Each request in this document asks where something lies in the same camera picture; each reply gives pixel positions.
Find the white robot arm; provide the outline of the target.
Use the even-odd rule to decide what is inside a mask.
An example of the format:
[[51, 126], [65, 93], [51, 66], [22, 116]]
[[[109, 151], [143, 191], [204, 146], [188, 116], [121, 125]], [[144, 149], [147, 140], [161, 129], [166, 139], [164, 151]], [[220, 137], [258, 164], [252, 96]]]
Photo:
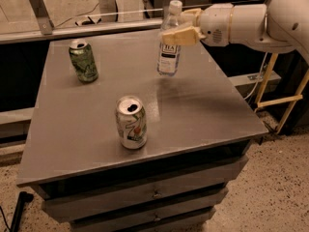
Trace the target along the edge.
[[297, 51], [309, 63], [309, 0], [213, 4], [180, 14], [181, 24], [160, 33], [164, 44], [243, 44], [269, 53]]

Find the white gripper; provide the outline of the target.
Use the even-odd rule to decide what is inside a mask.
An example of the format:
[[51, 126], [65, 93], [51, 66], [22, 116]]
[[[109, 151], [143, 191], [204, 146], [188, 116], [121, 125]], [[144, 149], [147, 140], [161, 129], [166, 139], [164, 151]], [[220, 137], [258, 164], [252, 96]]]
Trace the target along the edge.
[[185, 10], [181, 12], [181, 22], [193, 26], [162, 31], [160, 40], [167, 45], [195, 45], [202, 40], [208, 46], [226, 46], [229, 44], [233, 7], [231, 3], [223, 3], [214, 4], [204, 11], [201, 8]]

